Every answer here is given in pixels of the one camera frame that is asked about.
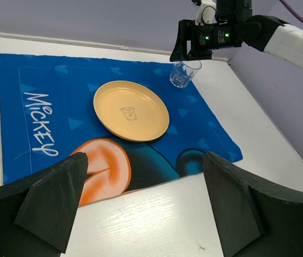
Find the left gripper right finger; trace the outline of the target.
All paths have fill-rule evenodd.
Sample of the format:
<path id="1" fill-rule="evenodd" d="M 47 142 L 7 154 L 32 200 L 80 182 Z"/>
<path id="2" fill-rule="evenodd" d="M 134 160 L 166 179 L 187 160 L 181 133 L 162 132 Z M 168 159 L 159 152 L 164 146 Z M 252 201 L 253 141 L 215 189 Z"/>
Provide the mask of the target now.
<path id="1" fill-rule="evenodd" d="M 202 168 L 224 256 L 303 256 L 303 192 L 213 152 Z"/>

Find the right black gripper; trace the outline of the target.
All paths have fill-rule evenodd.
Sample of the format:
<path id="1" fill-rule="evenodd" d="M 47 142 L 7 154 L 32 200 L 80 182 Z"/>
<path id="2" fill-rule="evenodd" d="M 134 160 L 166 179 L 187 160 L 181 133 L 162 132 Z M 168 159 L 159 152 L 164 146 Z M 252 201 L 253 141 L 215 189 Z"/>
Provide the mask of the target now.
<path id="1" fill-rule="evenodd" d="M 170 62 L 211 59 L 213 50 L 241 47 L 261 35 L 261 23 L 252 21 L 251 1 L 214 1 L 217 5 L 212 24 L 196 25 L 181 20 Z"/>

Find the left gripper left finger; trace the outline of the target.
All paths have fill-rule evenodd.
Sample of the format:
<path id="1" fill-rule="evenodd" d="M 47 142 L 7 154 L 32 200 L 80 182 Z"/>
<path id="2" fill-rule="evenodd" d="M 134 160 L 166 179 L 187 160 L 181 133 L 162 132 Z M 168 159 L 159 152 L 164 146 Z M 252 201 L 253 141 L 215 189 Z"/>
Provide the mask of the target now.
<path id="1" fill-rule="evenodd" d="M 87 178 L 85 153 L 0 186 L 0 256 L 65 253 Z"/>

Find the clear plastic cup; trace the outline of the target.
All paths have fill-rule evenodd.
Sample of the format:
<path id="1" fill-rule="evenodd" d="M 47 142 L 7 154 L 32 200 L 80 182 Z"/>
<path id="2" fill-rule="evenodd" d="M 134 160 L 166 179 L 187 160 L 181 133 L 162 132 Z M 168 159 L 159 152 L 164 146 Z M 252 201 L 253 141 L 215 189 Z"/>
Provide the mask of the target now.
<path id="1" fill-rule="evenodd" d="M 201 68 L 201 61 L 175 62 L 169 80 L 174 86 L 185 88 Z"/>

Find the yellow round plate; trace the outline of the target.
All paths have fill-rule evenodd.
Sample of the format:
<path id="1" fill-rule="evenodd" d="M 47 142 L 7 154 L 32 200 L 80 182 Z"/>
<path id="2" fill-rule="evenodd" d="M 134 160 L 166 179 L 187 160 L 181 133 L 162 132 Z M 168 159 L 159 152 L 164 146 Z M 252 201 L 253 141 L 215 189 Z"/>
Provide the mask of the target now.
<path id="1" fill-rule="evenodd" d="M 135 82 L 107 82 L 95 92 L 93 107 L 107 130 L 129 141 L 156 140 L 170 124 L 164 102 L 152 90 Z"/>

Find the blue Mickey placemat cloth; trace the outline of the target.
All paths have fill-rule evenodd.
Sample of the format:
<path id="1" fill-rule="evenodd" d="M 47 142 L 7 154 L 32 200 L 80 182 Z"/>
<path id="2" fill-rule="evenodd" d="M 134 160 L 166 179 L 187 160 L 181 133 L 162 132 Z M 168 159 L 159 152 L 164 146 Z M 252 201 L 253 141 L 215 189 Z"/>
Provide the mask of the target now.
<path id="1" fill-rule="evenodd" d="M 3 182 L 11 183 L 84 152 L 81 205 L 200 173 L 204 153 L 243 159 L 194 84 L 169 80 L 167 63 L 106 58 L 0 54 Z M 110 133 L 95 114 L 96 91 L 111 81 L 152 90 L 168 109 L 165 134 L 131 142 Z"/>

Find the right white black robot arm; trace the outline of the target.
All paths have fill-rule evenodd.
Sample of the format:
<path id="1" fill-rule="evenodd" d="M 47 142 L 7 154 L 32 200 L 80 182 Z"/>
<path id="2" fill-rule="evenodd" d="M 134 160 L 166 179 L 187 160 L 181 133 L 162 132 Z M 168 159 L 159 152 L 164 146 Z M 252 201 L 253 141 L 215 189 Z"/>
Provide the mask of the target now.
<path id="1" fill-rule="evenodd" d="M 243 43 L 303 69 L 303 30 L 273 16 L 253 15 L 251 1 L 194 1 L 194 20 L 178 23 L 170 61 L 211 59 L 214 50 Z"/>

